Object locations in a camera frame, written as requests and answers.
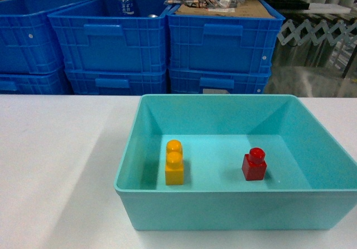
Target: white table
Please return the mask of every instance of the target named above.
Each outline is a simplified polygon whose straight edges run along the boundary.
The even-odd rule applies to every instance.
[[[138,101],[0,95],[0,248],[357,248],[357,207],[329,231],[135,231],[113,182]],[[302,101],[357,159],[357,98]]]

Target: stacked crates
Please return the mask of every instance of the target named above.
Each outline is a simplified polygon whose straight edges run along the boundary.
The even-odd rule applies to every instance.
[[[259,0],[273,18],[168,14],[172,93],[262,93],[284,17]]]
[[[171,7],[164,1],[133,0],[133,17],[120,16],[118,0],[93,0],[49,15],[76,94],[167,92]]]
[[[47,15],[88,0],[0,1],[0,93],[69,94],[63,54]]]

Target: red lego brick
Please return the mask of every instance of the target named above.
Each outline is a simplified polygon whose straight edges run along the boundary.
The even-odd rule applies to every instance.
[[[265,155],[259,147],[252,148],[249,154],[244,155],[242,171],[247,181],[264,179],[267,169]]]

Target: plastic bin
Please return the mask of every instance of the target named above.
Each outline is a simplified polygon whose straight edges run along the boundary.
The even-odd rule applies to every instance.
[[[0,94],[73,94],[63,68],[43,75],[0,74]]]
[[[275,18],[176,15],[169,11],[170,64],[176,69],[268,73],[284,17],[259,0]]]
[[[143,95],[166,94],[166,70],[156,74],[66,70],[75,94]]]
[[[47,14],[88,0],[0,1],[1,73],[47,74],[63,54]]]
[[[133,0],[138,17],[119,17],[118,0],[94,0],[49,15],[66,69],[159,73],[168,60],[171,7],[164,1]]]
[[[176,94],[201,94],[207,89],[226,90],[230,94],[261,94],[271,76],[270,71],[254,75],[169,68],[169,72],[171,93]]]
[[[181,141],[184,184],[165,184]],[[241,170],[266,152],[261,181]],[[357,203],[357,163],[291,95],[145,95],[114,187],[138,230],[329,229]]]

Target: cardboard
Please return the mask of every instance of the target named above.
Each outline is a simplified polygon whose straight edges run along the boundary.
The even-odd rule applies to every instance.
[[[205,8],[190,8],[181,5],[175,12],[177,15],[197,15],[197,16],[227,16],[227,17],[251,17],[251,18],[275,18],[271,16],[267,9],[260,3],[259,0],[245,0],[237,8],[228,8],[217,10]]]

